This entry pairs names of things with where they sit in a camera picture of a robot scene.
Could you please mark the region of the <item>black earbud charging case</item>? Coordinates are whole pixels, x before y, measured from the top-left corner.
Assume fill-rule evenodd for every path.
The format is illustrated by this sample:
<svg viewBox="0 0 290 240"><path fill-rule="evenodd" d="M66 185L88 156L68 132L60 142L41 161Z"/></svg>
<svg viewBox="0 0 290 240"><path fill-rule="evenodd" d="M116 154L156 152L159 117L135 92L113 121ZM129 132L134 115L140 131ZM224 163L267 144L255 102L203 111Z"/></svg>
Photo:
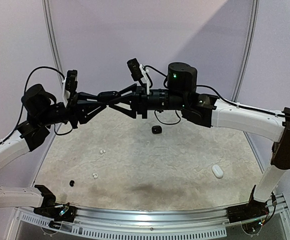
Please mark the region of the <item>black earbud charging case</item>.
<svg viewBox="0 0 290 240"><path fill-rule="evenodd" d="M120 93L117 91L103 91L97 95L97 98L99 101L109 101L119 96L120 96Z"/></svg>

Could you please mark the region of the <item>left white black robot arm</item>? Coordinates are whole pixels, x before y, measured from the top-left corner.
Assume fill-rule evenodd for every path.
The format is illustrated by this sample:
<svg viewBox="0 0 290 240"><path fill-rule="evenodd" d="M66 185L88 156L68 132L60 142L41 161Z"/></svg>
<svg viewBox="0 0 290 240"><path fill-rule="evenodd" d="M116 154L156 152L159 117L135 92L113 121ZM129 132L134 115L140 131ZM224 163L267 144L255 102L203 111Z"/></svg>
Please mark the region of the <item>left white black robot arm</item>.
<svg viewBox="0 0 290 240"><path fill-rule="evenodd" d="M0 169L41 146L50 134L51 125L70 123L75 129L107 107L100 95L73 92L69 96L67 104L57 102L56 97L39 83L25 91L21 102L27 111L27 119L0 142ZM43 185L29 188L0 186L0 208L8 207L41 209L48 217L59 213L54 194Z"/></svg>

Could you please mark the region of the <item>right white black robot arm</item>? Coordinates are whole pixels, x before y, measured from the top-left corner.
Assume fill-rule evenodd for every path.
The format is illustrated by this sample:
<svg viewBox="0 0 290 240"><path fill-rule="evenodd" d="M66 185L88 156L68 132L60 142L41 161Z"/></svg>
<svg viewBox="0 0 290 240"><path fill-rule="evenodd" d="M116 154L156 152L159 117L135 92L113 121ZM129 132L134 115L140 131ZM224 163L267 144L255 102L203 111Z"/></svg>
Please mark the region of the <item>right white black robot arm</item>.
<svg viewBox="0 0 290 240"><path fill-rule="evenodd" d="M187 121L211 128L229 128L265 137L273 141L270 166L244 205L243 214L254 218L275 189L284 173L290 169L290 108L283 111L265 110L231 102L196 90L198 71L183 62L168 65L165 89L150 89L136 84L114 94L108 105L132 118L148 111L181 111Z"/></svg>

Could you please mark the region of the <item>white earbud charging case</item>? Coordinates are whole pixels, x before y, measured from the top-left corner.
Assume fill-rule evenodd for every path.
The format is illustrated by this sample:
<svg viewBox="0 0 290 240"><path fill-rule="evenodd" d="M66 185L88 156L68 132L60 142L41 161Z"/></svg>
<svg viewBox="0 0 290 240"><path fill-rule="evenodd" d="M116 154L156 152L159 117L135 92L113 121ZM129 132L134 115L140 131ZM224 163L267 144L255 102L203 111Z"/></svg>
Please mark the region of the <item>white earbud charging case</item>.
<svg viewBox="0 0 290 240"><path fill-rule="evenodd" d="M222 179L223 176L224 176L224 172L223 170L221 169L221 167L217 164L213 165L212 166L212 172L214 174L214 176L218 179Z"/></svg>

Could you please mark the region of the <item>white earbud lower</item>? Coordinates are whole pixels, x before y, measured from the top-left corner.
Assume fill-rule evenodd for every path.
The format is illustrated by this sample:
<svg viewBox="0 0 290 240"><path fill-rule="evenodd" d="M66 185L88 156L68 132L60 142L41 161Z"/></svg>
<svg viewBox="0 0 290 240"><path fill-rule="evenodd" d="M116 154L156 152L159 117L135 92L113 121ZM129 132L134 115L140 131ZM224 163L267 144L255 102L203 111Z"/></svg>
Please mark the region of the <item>white earbud lower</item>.
<svg viewBox="0 0 290 240"><path fill-rule="evenodd" d="M93 177L94 179L98 179L98 174L93 173L93 174L92 174L92 177Z"/></svg>

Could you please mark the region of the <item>black earbud bottom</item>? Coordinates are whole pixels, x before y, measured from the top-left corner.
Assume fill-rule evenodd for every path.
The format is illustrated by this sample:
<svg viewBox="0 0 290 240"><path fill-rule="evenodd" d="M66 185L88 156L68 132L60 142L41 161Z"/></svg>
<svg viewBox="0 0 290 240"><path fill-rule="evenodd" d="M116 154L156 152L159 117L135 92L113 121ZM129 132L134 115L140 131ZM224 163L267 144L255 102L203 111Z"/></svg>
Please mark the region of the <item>black earbud bottom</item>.
<svg viewBox="0 0 290 240"><path fill-rule="evenodd" d="M74 182L73 180L71 180L71 181L69 182L69 185L70 185L71 187L73 187L74 184L75 184L75 182Z"/></svg>

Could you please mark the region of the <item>left aluminium frame post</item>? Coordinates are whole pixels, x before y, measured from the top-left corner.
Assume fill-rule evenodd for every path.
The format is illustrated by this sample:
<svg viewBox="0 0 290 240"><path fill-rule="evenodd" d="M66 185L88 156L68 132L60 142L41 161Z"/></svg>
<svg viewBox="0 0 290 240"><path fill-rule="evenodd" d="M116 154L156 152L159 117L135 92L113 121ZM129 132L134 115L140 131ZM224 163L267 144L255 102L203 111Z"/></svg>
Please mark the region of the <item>left aluminium frame post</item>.
<svg viewBox="0 0 290 240"><path fill-rule="evenodd" d="M58 70L65 72L63 68L62 60L60 57L60 51L58 48L57 40L56 40L55 28L54 28L53 19L52 19L51 1L42 0L41 2L42 2L44 21L45 21L45 26L46 26L46 31L47 31L47 37L48 37L54 65Z"/></svg>

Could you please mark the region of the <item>aluminium frame post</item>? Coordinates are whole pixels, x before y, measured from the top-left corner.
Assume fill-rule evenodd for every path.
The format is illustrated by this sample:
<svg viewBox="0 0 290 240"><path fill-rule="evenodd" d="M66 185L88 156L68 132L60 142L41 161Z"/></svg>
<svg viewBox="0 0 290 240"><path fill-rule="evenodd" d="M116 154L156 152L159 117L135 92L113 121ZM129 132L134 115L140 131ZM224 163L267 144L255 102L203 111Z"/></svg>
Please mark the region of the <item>aluminium frame post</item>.
<svg viewBox="0 0 290 240"><path fill-rule="evenodd" d="M52 19L51 1L42 0L41 2L42 2L44 21L45 21L45 26L46 26L46 31L47 31L47 37L48 37L54 65L58 70L65 72L63 68L62 60L60 57L60 51L58 48L57 40L56 40L55 28L54 28L53 19Z"/></svg>
<svg viewBox="0 0 290 240"><path fill-rule="evenodd" d="M233 90L233 94L231 97L231 100L234 102L236 102L239 97L239 93L240 93L243 80L244 80L244 75L247 69L247 64L249 61L253 39L255 35L255 28L257 24L259 2L260 2L259 0L252 1L252 7L250 10L250 17L249 17L249 22L248 22L247 36L246 36L246 41L245 41L244 51L243 51L243 58L241 61L238 78L237 78L237 81Z"/></svg>

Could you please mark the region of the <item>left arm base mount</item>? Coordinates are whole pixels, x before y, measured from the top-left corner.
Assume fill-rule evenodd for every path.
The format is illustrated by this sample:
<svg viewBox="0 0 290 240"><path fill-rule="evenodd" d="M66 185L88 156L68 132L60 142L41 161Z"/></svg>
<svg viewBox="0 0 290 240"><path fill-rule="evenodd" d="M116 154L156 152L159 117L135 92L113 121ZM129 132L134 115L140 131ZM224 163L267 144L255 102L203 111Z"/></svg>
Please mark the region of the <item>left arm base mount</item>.
<svg viewBox="0 0 290 240"><path fill-rule="evenodd" d="M33 212L37 215L51 218L55 222L73 223L76 217L78 208L70 203L57 203L55 195L44 185L36 184L43 197L40 207L35 207Z"/></svg>

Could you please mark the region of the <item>aluminium front rail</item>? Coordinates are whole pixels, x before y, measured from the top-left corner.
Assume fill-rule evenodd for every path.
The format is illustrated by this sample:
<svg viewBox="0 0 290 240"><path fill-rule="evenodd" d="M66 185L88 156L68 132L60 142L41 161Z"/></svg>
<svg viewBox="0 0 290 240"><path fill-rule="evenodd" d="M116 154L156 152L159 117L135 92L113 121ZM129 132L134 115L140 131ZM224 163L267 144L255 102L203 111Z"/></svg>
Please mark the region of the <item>aluminium front rail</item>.
<svg viewBox="0 0 290 240"><path fill-rule="evenodd" d="M55 222L30 208L14 215L10 240L290 240L290 213L283 195L269 213L234 219L234 206L144 211L80 207L73 222Z"/></svg>

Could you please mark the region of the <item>right aluminium frame post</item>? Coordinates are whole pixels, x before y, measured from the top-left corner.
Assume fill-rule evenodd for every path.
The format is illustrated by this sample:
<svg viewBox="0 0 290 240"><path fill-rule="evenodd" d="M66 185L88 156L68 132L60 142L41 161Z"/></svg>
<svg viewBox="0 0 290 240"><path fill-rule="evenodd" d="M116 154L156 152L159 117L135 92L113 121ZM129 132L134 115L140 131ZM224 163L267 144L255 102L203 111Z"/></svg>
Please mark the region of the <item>right aluminium frame post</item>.
<svg viewBox="0 0 290 240"><path fill-rule="evenodd" d="M250 17L249 17L249 22L248 22L247 36L246 36L246 41L245 41L244 51L243 51L243 58L241 61L238 78L237 78L237 81L233 90L233 94L231 97L231 100L234 102L236 102L239 97L239 93L240 93L243 80L244 80L244 75L247 69L247 64L249 61L253 39L255 35L255 28L257 24L259 2L260 2L259 0L252 1L252 7L250 10Z"/></svg>

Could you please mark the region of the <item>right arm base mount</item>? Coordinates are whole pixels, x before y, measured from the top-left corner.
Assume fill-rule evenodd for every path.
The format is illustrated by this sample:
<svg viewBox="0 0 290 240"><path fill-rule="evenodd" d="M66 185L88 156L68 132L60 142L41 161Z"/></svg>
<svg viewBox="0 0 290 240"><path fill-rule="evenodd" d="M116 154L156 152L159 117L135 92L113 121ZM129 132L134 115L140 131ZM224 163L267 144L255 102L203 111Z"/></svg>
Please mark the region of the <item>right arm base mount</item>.
<svg viewBox="0 0 290 240"><path fill-rule="evenodd" d="M264 223L269 221L276 212L277 200L275 194L272 192L272 201L274 210L271 215L269 215L270 210L266 202L256 201L254 198L256 185L254 185L252 192L250 194L249 200L247 203L234 205L226 208L227 218L230 223L236 223L241 221L246 221L261 216L266 216Z"/></svg>

